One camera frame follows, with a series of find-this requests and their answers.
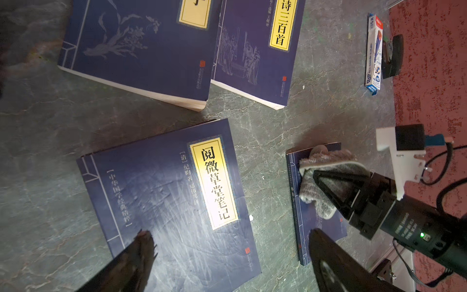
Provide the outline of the aluminium rail frame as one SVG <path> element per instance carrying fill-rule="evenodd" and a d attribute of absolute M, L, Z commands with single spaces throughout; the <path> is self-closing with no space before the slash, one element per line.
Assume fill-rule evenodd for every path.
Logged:
<path fill-rule="evenodd" d="M 403 261 L 399 258 L 395 248 L 390 245 L 383 255 L 373 262 L 373 265 L 368 269 L 369 272 L 374 272 L 378 265 L 385 260 L 390 261 L 390 271 L 382 272 L 380 278 L 390 280 L 390 283 L 405 292 L 415 292 L 417 284 L 410 277 L 407 268 Z"/>

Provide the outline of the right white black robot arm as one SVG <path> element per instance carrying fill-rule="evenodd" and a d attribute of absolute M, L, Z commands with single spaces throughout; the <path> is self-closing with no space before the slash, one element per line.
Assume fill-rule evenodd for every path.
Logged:
<path fill-rule="evenodd" d="M 461 219 L 412 197 L 398 200 L 395 181 L 377 173 L 315 170 L 313 179 L 363 237 L 370 240 L 382 230 L 407 249 L 466 277 L 467 228 Z"/>

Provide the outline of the blue book back left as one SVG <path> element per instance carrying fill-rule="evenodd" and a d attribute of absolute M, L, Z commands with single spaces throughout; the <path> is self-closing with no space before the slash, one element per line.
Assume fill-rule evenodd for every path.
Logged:
<path fill-rule="evenodd" d="M 221 1 L 74 1 L 58 67 L 202 111 L 221 8 Z"/>

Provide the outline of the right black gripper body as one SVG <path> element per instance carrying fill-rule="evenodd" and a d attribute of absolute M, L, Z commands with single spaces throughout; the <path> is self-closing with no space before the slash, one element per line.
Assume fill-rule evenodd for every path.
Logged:
<path fill-rule="evenodd" d="M 372 173 L 362 185 L 352 205 L 349 223 L 368 240 L 372 240 L 397 200 L 393 179 Z"/>

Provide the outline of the purple book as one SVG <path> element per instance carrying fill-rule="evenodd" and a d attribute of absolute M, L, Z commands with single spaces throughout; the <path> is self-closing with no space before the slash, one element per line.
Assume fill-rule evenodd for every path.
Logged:
<path fill-rule="evenodd" d="M 305 0 L 223 1 L 211 83 L 287 106 Z"/>
<path fill-rule="evenodd" d="M 157 258 L 149 292 L 233 292 L 261 273 L 227 119 L 77 160 L 113 256 L 139 231 Z"/>
<path fill-rule="evenodd" d="M 303 266 L 307 266 L 311 262 L 308 250 L 309 234 L 311 230 L 319 228 L 334 241 L 345 238 L 348 235 L 347 221 L 339 212 L 336 212 L 329 220 L 322 219 L 317 215 L 316 208 L 313 204 L 304 203 L 299 198 L 300 185 L 302 182 L 302 175 L 299 172 L 299 161 L 309 157 L 311 151 L 311 147 L 296 147 L 286 152 L 297 251 L 299 262 Z"/>

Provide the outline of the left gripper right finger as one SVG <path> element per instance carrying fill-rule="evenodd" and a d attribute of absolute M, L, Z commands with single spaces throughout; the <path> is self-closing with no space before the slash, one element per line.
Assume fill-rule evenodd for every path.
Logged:
<path fill-rule="evenodd" d="M 313 271 L 321 292 L 399 292 L 370 274 L 321 229 L 309 235 Z"/>

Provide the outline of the white blue pen box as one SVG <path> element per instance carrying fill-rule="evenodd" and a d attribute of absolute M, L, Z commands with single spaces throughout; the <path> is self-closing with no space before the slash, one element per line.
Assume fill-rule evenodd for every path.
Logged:
<path fill-rule="evenodd" d="M 368 15 L 367 55 L 365 71 L 365 87 L 372 93 L 378 94 L 382 80 L 382 45 L 383 23 L 375 15 Z"/>

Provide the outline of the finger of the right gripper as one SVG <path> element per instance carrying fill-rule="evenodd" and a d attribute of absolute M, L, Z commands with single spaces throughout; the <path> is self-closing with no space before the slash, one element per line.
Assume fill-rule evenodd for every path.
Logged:
<path fill-rule="evenodd" d="M 350 220 L 352 214 L 355 211 L 355 207 L 353 207 L 354 200 L 358 196 L 358 193 L 361 189 L 356 187 L 345 187 L 344 183 L 342 186 L 338 186 L 338 184 L 333 184 L 332 182 L 328 182 L 329 186 L 332 188 L 320 190 L 325 194 L 325 196 L 333 203 L 334 207 L 341 213 L 341 215 L 345 218 Z"/>
<path fill-rule="evenodd" d="M 370 182 L 371 177 L 352 173 L 315 170 L 313 172 L 313 179 L 322 190 L 332 189 L 328 182 L 332 182 L 333 184 L 337 183 L 338 186 L 342 186 L 342 183 L 344 183 L 345 187 L 356 187 L 361 189 L 365 184 Z"/>

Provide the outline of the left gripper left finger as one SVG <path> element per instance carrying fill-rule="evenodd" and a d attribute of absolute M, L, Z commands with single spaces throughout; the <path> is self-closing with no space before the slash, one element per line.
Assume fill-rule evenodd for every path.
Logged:
<path fill-rule="evenodd" d="M 157 258 L 150 231 L 139 231 L 133 242 L 99 271 L 80 292 L 143 292 Z"/>

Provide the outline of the small black device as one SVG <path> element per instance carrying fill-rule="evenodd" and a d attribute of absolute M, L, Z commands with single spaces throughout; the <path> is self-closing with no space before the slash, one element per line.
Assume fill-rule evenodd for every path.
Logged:
<path fill-rule="evenodd" d="M 392 40 L 383 40 L 382 76 L 383 79 L 400 74 L 404 58 L 404 38 L 402 34 L 395 35 Z"/>

